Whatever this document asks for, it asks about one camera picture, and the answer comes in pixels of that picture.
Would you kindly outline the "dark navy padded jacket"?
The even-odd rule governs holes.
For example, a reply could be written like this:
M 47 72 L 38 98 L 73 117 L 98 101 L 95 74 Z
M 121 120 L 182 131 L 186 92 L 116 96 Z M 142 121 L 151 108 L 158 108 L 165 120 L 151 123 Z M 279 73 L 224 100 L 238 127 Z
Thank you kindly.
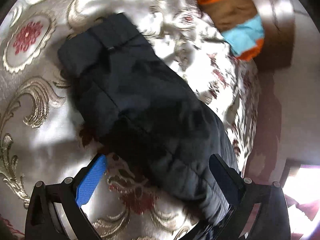
M 131 21 L 111 15 L 57 54 L 93 137 L 201 219 L 221 221 L 229 205 L 209 159 L 237 166 L 223 123 Z

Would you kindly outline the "floral satin bed quilt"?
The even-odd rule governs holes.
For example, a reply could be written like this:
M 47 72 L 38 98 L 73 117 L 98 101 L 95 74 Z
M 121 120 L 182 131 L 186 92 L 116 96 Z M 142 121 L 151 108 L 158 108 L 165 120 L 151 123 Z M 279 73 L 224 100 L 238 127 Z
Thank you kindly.
M 24 239 L 35 183 L 61 182 L 95 156 L 57 58 L 62 42 L 125 13 L 223 121 L 240 173 L 253 148 L 259 83 L 196 0 L 8 0 L 1 9 L 1 239 Z

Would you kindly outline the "brown wooden headboard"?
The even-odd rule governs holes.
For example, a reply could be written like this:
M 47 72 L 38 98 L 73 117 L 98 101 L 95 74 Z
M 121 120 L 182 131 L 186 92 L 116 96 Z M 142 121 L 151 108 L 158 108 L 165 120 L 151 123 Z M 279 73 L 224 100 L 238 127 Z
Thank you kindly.
M 260 72 L 291 65 L 295 40 L 295 14 L 291 0 L 253 0 L 265 31 L 264 45 L 254 58 Z

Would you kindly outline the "orange blue brown pillow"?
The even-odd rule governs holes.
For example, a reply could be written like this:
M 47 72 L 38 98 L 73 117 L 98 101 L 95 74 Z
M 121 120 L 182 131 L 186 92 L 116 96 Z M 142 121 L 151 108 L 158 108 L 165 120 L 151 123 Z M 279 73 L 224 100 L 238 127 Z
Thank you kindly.
M 239 60 L 250 61 L 264 45 L 264 28 L 252 0 L 197 0 Z

